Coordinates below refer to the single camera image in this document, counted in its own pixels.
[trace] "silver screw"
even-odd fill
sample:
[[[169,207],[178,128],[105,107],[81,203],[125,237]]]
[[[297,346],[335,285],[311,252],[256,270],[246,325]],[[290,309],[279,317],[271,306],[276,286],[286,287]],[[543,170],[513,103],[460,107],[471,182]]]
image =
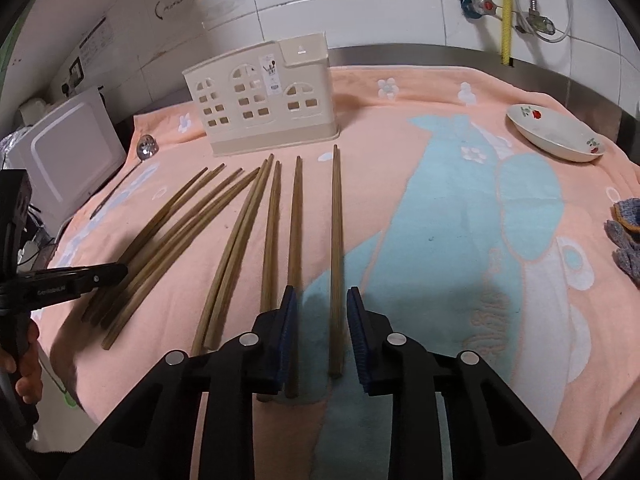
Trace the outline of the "silver screw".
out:
[[[478,354],[476,354],[475,352],[471,352],[469,350],[467,350],[466,352],[462,352],[462,354],[460,354],[460,360],[465,364],[465,365],[477,365],[480,362],[480,358],[478,357]]]
[[[260,338],[253,332],[247,332],[246,334],[242,334],[238,341],[242,346],[253,346],[260,341]]]
[[[179,365],[182,361],[184,361],[184,354],[179,350],[169,352],[164,358],[164,362],[169,366]]]
[[[406,343],[406,336],[399,332],[392,332],[388,336],[386,336],[386,341],[393,346],[402,346]]]

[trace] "oval plate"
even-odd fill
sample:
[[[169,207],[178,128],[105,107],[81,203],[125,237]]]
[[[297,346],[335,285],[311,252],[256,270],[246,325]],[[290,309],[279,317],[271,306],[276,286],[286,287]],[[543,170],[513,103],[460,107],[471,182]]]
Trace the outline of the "oval plate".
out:
[[[589,162],[605,152],[600,136],[582,121],[536,105],[507,110],[519,132],[541,150],[571,162]]]

